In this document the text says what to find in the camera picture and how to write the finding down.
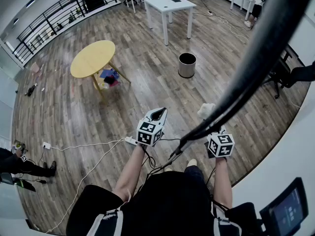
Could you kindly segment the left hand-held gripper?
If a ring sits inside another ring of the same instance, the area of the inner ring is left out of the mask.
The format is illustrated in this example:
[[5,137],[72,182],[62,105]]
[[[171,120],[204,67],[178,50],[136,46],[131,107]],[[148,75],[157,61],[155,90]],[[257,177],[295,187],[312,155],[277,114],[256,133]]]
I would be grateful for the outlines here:
[[155,108],[146,113],[137,126],[136,142],[153,147],[164,135],[166,108]]

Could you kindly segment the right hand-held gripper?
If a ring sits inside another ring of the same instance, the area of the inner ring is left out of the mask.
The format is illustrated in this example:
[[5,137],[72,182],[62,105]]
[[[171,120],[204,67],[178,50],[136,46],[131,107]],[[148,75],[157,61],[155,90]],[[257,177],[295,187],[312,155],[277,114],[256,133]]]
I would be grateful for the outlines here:
[[220,127],[218,132],[212,132],[206,138],[205,146],[208,158],[228,157],[232,154],[235,141],[224,125]]

